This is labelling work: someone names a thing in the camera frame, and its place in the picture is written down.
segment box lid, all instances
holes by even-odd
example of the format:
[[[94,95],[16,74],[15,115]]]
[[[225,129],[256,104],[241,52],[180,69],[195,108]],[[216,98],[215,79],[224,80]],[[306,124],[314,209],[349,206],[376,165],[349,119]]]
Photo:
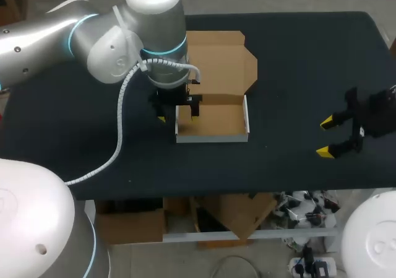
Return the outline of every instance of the box lid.
[[[257,80],[257,59],[244,47],[241,32],[193,31],[187,41],[190,62],[201,71],[201,84],[190,85],[190,93],[203,95],[204,103],[205,95],[242,96]]]

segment box flap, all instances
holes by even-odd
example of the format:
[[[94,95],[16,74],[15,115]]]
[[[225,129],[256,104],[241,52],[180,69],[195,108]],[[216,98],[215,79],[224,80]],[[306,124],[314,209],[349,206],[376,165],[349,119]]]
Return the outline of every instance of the box flap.
[[[241,32],[188,31],[188,45],[244,45],[245,36]]]
[[[277,204],[270,193],[257,193],[253,198],[248,194],[226,194],[196,200],[240,239],[249,238]]]
[[[245,48],[244,93],[257,81],[257,59]]]
[[[165,217],[162,209],[141,213],[97,214],[101,239],[108,245],[162,242]]]

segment blue led ring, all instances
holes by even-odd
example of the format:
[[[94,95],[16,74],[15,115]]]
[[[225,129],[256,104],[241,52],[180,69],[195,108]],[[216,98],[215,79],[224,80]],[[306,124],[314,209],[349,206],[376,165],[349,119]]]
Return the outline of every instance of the blue led ring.
[[[160,55],[167,55],[167,54],[173,53],[173,52],[175,52],[176,50],[180,49],[180,47],[182,47],[182,46],[184,45],[184,43],[186,42],[186,40],[187,40],[187,36],[184,37],[184,40],[183,40],[177,47],[175,47],[175,48],[173,48],[172,50],[169,50],[169,51],[165,51],[165,52],[153,52],[153,51],[149,51],[149,50],[146,50],[146,49],[143,49],[143,51],[145,51],[146,53],[151,54],[151,55],[158,55],[158,56],[160,56]]]
[[[79,20],[79,21],[74,25],[74,27],[72,28],[72,31],[71,31],[70,34],[69,34],[69,39],[67,40],[67,45],[68,45],[68,47],[69,47],[69,51],[70,51],[71,55],[74,56],[74,54],[73,54],[73,52],[72,52],[72,46],[71,46],[71,45],[72,45],[72,36],[73,36],[75,30],[76,30],[77,27],[80,26],[84,21],[86,21],[87,19],[89,19],[89,18],[91,18],[91,17],[97,16],[97,15],[99,15],[99,14],[90,14],[90,15],[88,15],[88,16],[85,16],[83,19]]]

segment open cardboard box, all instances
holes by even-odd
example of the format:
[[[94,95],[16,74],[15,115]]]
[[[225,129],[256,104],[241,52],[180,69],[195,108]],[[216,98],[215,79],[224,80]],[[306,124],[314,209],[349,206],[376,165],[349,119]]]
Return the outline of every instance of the open cardboard box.
[[[187,32],[187,41],[190,63],[201,71],[201,84],[190,85],[190,94],[202,95],[202,102],[194,120],[189,106],[176,107],[176,142],[247,142],[245,92],[257,80],[257,59],[244,47],[244,35]]]
[[[241,240],[249,238],[277,205],[271,193],[200,196],[190,201],[197,231],[199,226],[195,212],[196,204],[203,207]]]

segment white coiled cable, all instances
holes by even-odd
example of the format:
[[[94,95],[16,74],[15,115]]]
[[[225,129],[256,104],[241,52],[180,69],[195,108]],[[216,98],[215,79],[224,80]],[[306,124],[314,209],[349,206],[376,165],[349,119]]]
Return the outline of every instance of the white coiled cable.
[[[174,67],[175,69],[191,69],[196,72],[196,81],[200,82],[200,72],[199,69],[191,64],[183,64],[183,63],[175,63],[173,61],[167,61],[164,59],[148,59],[148,60],[143,60],[144,64],[150,65],[150,64],[162,64],[165,66],[170,66]],[[121,151],[121,146],[123,145],[123,101],[124,101],[124,94],[126,87],[128,86],[129,81],[132,79],[134,74],[140,69],[140,64],[137,63],[131,71],[128,73],[128,75],[125,77],[124,82],[121,86],[121,89],[119,91],[118,95],[118,104],[117,104],[117,132],[118,132],[118,140],[117,140],[117,147],[116,150],[114,151],[114,154],[110,157],[110,159],[105,162],[103,165],[98,167],[96,170],[93,170],[86,175],[74,179],[72,181],[65,182],[66,185],[74,185],[80,182],[85,181],[86,179],[91,178],[92,176],[95,176],[97,173],[100,173],[103,171],[105,168],[107,168],[109,165],[111,165],[119,155]]]

